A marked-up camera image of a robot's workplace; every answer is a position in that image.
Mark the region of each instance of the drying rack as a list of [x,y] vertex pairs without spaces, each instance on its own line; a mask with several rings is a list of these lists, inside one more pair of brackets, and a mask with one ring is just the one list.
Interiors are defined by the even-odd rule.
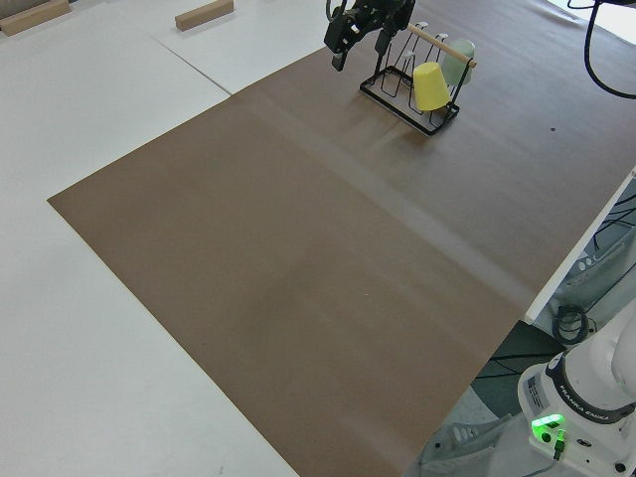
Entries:
[[[452,49],[448,45],[445,45],[443,42],[448,38],[446,34],[438,34],[433,37],[425,33],[423,28],[426,25],[425,22],[408,25],[408,38],[392,63],[390,63],[390,61],[393,41],[389,44],[385,55],[378,54],[374,74],[360,84],[360,90],[415,129],[424,134],[433,135],[448,125],[459,112],[459,106],[456,103],[457,96],[464,84],[469,69],[475,68],[477,62]],[[409,49],[408,45],[413,39],[413,45]],[[420,40],[425,40],[430,44],[430,48],[424,56],[422,63],[429,61],[433,55],[436,56],[436,61],[439,61],[441,52],[444,52],[446,55],[450,55],[465,64],[459,84],[454,86],[450,92],[450,101],[441,108],[428,112],[417,109],[414,105],[413,98],[412,75],[415,62],[419,56],[417,47],[419,46]]]

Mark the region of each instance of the green light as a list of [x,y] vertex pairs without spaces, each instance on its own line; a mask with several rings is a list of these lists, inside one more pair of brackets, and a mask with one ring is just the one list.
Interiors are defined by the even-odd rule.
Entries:
[[563,422],[563,416],[561,414],[551,414],[545,417],[540,417],[532,421],[533,434],[537,440],[542,440],[542,435],[549,432],[555,427],[559,427]]

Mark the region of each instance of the brown mat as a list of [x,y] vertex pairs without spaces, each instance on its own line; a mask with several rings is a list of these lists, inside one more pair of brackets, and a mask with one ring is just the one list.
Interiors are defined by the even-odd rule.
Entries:
[[[398,476],[635,162],[636,108],[585,75],[582,22],[426,5],[413,21],[479,55],[434,139],[357,92],[370,39],[51,199],[303,477]],[[633,85],[633,49],[597,40]]]

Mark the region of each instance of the black wire rack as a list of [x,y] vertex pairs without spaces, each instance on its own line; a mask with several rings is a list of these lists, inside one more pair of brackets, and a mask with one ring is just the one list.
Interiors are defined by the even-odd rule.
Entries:
[[[468,61],[465,62],[466,67],[461,80],[457,86],[452,87],[450,91],[451,99],[448,103],[433,111],[418,109],[415,106],[413,97],[413,71],[416,63],[421,58],[423,58],[421,63],[425,63],[433,57],[439,62],[439,57],[442,53],[441,49],[445,47],[443,41],[448,36],[446,34],[438,34],[435,37],[430,37],[435,40],[435,43],[430,43],[430,48],[424,55],[418,52],[420,40],[424,39],[427,42],[431,42],[431,40],[427,38],[427,35],[424,36],[425,34],[416,32],[415,29],[419,32],[422,30],[419,26],[409,26],[410,34],[399,54],[393,60],[393,42],[389,44],[385,55],[378,54],[374,73],[360,84],[360,90],[418,131],[431,136],[447,126],[459,112],[459,106],[456,103],[457,96],[471,68],[473,59],[466,59]],[[449,47],[444,48],[446,54],[448,54],[449,50],[451,50]]]

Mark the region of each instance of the light wood block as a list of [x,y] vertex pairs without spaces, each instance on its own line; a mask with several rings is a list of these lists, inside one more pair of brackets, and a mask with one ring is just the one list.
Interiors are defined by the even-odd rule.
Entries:
[[0,29],[6,35],[11,36],[69,12],[71,12],[69,0],[50,0],[0,20]]
[[217,0],[190,12],[175,17],[177,28],[182,32],[198,27],[210,20],[227,15],[235,10],[234,0]]

